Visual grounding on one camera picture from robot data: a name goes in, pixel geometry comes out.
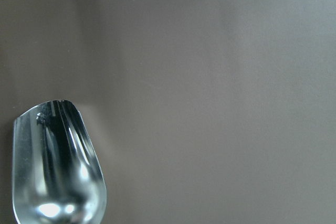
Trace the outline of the metal ice scoop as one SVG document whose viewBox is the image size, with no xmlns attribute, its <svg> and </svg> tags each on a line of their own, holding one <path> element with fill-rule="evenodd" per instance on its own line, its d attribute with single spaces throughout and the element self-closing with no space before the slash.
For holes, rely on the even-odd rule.
<svg viewBox="0 0 336 224">
<path fill-rule="evenodd" d="M 72 102 L 44 102 L 14 121 L 12 205 L 18 223 L 103 220 L 106 184 Z"/>
</svg>

